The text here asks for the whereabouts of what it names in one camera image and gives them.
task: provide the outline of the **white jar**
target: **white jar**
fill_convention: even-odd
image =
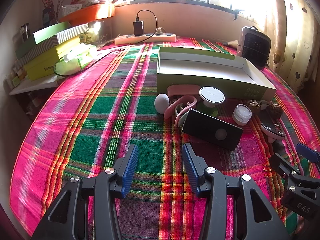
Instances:
[[[232,118],[239,125],[246,125],[252,116],[252,112],[249,107],[239,104],[233,111]]]

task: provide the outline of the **shelf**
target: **shelf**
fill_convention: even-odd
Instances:
[[[115,15],[114,4],[95,4],[62,17],[60,22],[69,22],[71,26],[89,23]]]
[[[20,83],[16,88],[14,88],[9,95],[17,95],[25,92],[58,87],[58,77],[55,74],[39,78],[37,80],[31,81],[26,79]]]

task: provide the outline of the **pink toy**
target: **pink toy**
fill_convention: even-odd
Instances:
[[[172,85],[167,88],[167,94],[170,100],[173,96],[192,95],[200,101],[199,90],[198,85]]]
[[[175,101],[166,109],[166,111],[164,112],[164,118],[168,119],[170,116],[172,116],[174,114],[176,106],[181,103],[187,106],[178,113],[176,120],[174,122],[174,127],[178,126],[179,119],[184,113],[188,112],[190,108],[193,108],[193,109],[196,108],[197,99],[191,95],[184,95],[180,97],[177,101]]]

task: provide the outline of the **heart pattern curtain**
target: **heart pattern curtain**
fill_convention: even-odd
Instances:
[[[315,81],[320,47],[319,23],[305,0],[271,0],[264,32],[272,41],[269,66],[296,93]]]

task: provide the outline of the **power strip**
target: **power strip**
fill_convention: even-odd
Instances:
[[[150,37],[152,33],[146,33],[142,36],[134,36],[134,34],[131,35],[123,35],[115,38],[115,44],[127,44],[127,43],[138,43],[140,41],[143,41],[144,39]],[[174,33],[163,33],[163,34],[155,34],[150,39],[147,39],[146,42],[176,42],[176,35]]]

